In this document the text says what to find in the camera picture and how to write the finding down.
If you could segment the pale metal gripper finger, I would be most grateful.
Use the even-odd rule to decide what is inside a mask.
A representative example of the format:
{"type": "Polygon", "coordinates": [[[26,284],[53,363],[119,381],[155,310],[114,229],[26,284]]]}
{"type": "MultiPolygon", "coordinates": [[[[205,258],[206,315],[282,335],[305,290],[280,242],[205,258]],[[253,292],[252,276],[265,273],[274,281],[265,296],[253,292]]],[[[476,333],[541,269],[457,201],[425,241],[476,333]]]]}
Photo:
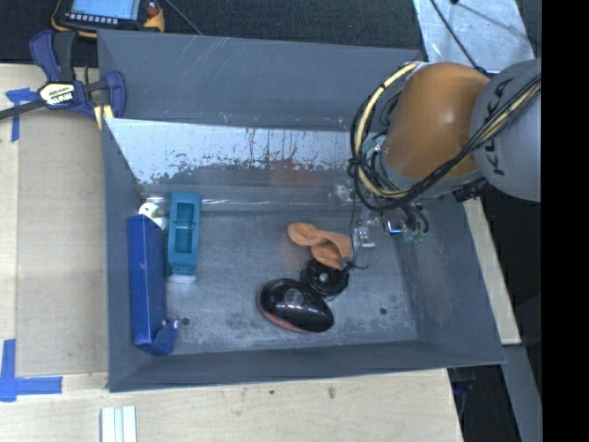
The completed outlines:
{"type": "Polygon", "coordinates": [[[375,242],[368,227],[355,227],[352,232],[352,244],[355,249],[373,249],[375,242]]]}

